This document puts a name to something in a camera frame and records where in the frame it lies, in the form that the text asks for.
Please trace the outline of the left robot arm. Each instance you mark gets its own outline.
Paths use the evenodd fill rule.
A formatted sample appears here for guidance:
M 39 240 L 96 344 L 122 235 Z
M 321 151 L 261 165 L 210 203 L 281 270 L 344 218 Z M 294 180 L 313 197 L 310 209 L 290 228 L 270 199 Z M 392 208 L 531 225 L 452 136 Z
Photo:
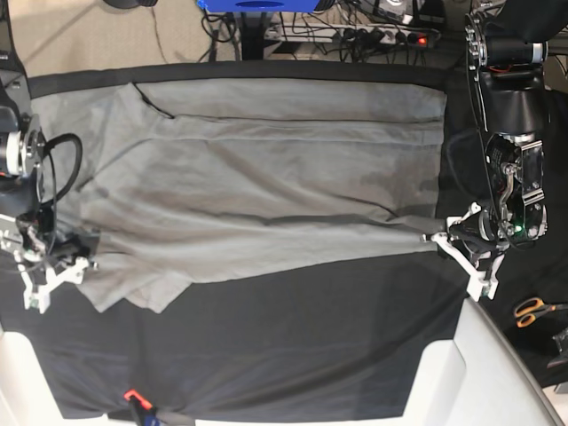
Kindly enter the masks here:
M 476 1 L 464 19 L 469 96 L 488 195 L 447 227 L 472 264 L 532 246 L 548 227 L 543 138 L 548 42 L 567 25 L 565 1 Z

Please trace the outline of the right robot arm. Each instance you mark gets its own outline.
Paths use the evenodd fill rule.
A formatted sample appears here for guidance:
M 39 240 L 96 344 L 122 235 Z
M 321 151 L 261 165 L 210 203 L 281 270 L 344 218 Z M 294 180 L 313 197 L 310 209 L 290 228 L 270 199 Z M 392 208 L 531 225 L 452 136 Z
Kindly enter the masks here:
M 44 161 L 62 144 L 75 148 L 73 168 L 58 188 L 51 165 L 53 194 L 44 198 Z M 27 72 L 12 37 L 9 3 L 1 3 L 1 250 L 12 255 L 23 272 L 48 267 L 94 268 L 93 247 L 78 233 L 58 229 L 58 202 L 78 178 L 83 143 L 73 133 L 46 139 L 32 110 Z

